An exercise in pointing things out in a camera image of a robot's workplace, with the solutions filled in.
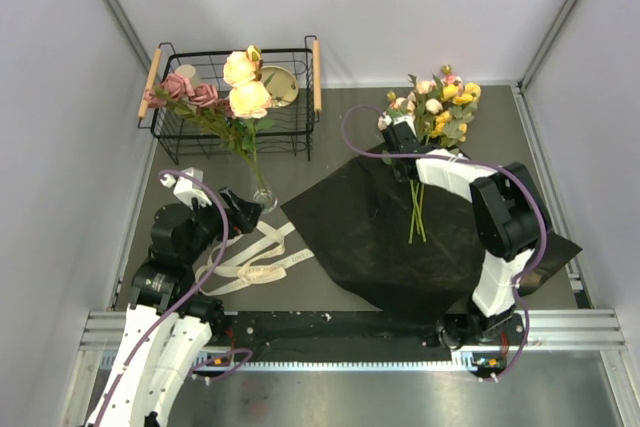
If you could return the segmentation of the cream ribbon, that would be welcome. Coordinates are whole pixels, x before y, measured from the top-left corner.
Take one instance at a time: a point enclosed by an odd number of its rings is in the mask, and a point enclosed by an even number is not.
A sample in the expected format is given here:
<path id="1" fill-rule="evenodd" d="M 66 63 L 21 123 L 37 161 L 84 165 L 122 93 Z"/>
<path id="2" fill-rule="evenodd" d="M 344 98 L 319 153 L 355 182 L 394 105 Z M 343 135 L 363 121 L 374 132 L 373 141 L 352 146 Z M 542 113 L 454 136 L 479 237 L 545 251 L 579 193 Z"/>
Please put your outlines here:
<path id="1" fill-rule="evenodd" d="M 286 238 L 296 228 L 291 222 L 274 228 L 264 221 L 256 227 L 262 238 L 247 248 L 218 265 L 213 274 L 230 279 L 230 282 L 212 290 L 199 289 L 207 297 L 220 297 L 245 288 L 278 282 L 287 276 L 287 271 L 294 266 L 315 257 L 314 253 L 304 248 L 286 256 Z"/>

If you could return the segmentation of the peach peony flower stem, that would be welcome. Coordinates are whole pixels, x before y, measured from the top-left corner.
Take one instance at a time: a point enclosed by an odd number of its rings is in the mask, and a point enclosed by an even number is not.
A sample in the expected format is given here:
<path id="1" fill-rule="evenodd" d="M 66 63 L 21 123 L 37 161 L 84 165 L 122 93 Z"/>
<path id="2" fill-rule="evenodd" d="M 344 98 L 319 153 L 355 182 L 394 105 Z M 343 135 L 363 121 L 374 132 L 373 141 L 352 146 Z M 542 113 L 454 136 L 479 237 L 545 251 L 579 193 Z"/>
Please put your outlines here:
<path id="1" fill-rule="evenodd" d="M 223 66 L 223 80 L 230 87 L 229 146 L 247 163 L 259 167 L 256 147 L 262 120 L 271 108 L 271 97 L 261 82 L 262 51 L 250 45 L 233 51 Z"/>

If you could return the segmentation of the clear glass vase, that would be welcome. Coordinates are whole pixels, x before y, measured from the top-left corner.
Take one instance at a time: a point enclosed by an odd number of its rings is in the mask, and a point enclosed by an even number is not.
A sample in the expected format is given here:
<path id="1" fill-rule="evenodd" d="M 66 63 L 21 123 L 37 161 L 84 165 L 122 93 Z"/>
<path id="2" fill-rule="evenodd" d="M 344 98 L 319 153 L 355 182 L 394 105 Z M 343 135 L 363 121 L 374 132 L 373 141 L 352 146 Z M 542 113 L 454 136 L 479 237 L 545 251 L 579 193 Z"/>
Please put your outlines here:
<path id="1" fill-rule="evenodd" d="M 260 168 L 253 166 L 251 168 L 253 181 L 253 201 L 262 206 L 262 213 L 268 214 L 273 212 L 278 206 L 278 198 L 273 191 L 271 184 L 268 182 Z"/>

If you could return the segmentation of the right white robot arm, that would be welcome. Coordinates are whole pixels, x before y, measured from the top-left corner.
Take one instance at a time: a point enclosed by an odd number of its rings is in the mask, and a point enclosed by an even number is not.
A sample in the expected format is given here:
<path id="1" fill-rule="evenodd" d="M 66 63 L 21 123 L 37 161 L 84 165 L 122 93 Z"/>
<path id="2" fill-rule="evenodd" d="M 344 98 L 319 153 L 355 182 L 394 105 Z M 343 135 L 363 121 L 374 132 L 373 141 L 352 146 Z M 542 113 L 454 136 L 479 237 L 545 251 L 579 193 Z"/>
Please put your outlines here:
<path id="1" fill-rule="evenodd" d="M 398 179 L 444 189 L 471 204 L 484 258 L 466 327 L 474 340 L 492 341 L 512 316 L 519 277 L 549 231 L 548 211 L 529 170 L 519 162 L 477 163 L 461 153 L 423 145 L 410 116 L 384 115 L 379 129 Z"/>

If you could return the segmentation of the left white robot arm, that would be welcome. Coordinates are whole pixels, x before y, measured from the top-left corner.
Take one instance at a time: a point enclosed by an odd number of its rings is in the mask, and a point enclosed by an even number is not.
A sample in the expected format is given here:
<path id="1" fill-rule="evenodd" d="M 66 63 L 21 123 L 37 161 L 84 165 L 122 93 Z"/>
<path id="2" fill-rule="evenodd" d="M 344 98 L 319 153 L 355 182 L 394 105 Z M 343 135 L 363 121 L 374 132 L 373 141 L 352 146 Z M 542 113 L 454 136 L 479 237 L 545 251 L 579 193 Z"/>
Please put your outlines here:
<path id="1" fill-rule="evenodd" d="M 252 232 L 262 208 L 228 188 L 219 193 L 224 210 L 195 191 L 155 213 L 119 349 L 87 425 L 167 425 L 198 354 L 226 334 L 222 303 L 195 290 L 193 265 L 212 244 Z"/>

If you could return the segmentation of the pink rose stem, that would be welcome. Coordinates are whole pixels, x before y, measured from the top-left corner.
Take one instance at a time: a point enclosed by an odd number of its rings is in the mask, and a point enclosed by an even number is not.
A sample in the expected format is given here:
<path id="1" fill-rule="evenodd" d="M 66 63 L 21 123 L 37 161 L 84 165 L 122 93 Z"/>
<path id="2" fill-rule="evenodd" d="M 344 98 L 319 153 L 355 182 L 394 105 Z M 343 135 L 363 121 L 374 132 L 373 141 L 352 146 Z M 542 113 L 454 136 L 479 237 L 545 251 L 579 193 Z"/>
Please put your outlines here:
<path id="1" fill-rule="evenodd" d="M 214 134 L 231 153 L 238 154 L 252 169 L 258 170 L 253 122 L 236 117 L 228 99 L 219 97 L 211 84 L 194 86 L 184 75 L 170 73 L 164 81 L 145 90 L 148 108 L 164 108 L 194 123 L 203 133 Z"/>

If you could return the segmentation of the black wrapping paper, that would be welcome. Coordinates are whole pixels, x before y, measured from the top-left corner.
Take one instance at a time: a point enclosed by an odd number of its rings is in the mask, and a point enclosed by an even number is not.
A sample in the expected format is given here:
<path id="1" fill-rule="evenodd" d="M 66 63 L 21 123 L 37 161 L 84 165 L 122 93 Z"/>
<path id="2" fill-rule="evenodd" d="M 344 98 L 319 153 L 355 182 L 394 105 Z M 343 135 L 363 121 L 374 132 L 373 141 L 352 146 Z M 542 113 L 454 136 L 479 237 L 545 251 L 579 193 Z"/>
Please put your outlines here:
<path id="1" fill-rule="evenodd" d="M 469 202 L 425 189 L 425 237 L 410 237 L 410 187 L 378 158 L 355 157 L 286 202 L 283 211 L 329 278 L 403 320 L 463 313 L 484 248 Z"/>

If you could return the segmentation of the flower bouquet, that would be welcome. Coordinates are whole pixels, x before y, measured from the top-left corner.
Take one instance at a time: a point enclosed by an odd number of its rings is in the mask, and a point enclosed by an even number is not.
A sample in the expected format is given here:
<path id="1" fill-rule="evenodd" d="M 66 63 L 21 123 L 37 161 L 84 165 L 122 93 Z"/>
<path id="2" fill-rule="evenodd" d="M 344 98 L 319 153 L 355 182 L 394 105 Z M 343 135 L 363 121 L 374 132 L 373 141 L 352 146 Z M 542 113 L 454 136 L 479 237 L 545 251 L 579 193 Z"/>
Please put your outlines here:
<path id="1" fill-rule="evenodd" d="M 410 115 L 414 120 L 413 132 L 424 144 L 450 149 L 465 142 L 481 99 L 481 86 L 463 81 L 449 65 L 442 66 L 430 79 L 419 79 L 413 74 L 408 78 L 411 90 L 407 95 L 387 93 L 388 107 L 378 118 L 378 129 L 386 128 L 385 115 Z"/>

